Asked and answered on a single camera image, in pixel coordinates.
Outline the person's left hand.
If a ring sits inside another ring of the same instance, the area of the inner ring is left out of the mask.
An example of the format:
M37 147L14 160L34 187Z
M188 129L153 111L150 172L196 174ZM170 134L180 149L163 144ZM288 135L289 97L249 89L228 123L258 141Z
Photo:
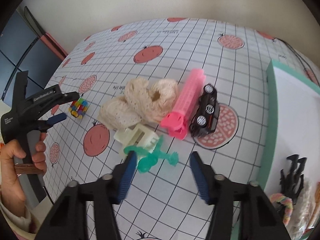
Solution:
M41 133L40 140L35 146L36 153L32 156L35 167L41 170L42 173L47 172L46 156L44 154L46 136L46 133ZM18 217L23 217L26 197L15 171L14 157L21 159L26 157L25 151L16 139L5 144L1 149L1 198L2 204L11 213Z

